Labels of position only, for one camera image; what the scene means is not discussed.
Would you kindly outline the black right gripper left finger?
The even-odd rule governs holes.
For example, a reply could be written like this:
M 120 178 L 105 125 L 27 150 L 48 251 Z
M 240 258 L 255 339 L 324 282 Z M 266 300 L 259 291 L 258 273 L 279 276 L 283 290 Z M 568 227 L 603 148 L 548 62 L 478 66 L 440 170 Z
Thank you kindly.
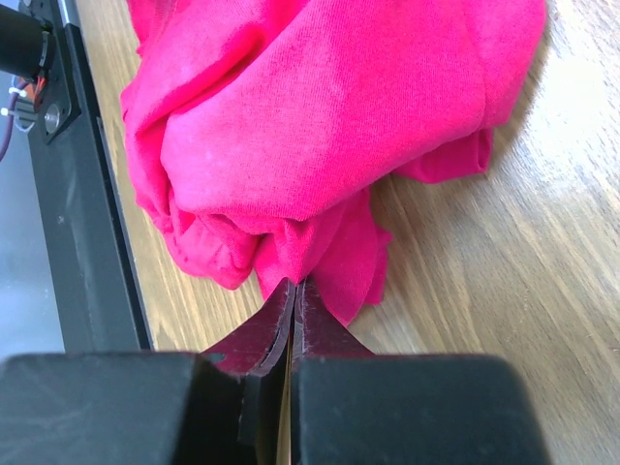
M 200 354 L 198 372 L 209 378 L 282 378 L 295 304 L 295 284 L 281 281 L 245 323 Z

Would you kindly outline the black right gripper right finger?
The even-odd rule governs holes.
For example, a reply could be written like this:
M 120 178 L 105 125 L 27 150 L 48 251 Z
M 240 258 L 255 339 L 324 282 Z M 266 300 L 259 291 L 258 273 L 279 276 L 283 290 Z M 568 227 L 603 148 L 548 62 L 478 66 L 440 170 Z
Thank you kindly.
M 293 310 L 293 361 L 307 357 L 372 357 L 326 308 L 318 287 L 306 278 L 295 290 Z

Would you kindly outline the pink t shirt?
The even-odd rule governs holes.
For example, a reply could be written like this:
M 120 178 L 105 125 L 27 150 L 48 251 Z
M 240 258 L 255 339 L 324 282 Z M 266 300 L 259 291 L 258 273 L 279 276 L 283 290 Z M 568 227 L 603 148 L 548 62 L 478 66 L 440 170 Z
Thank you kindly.
M 370 187 L 486 170 L 542 1 L 132 1 L 121 95 L 137 204 L 186 273 L 312 277 L 343 324 L 380 302 Z

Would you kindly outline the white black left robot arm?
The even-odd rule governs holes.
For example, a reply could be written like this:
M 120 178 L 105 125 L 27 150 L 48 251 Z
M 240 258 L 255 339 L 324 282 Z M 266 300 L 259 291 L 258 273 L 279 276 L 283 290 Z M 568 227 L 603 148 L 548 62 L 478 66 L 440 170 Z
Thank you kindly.
M 1 6 L 1 71 L 21 78 L 46 73 L 55 54 L 50 24 L 37 16 Z

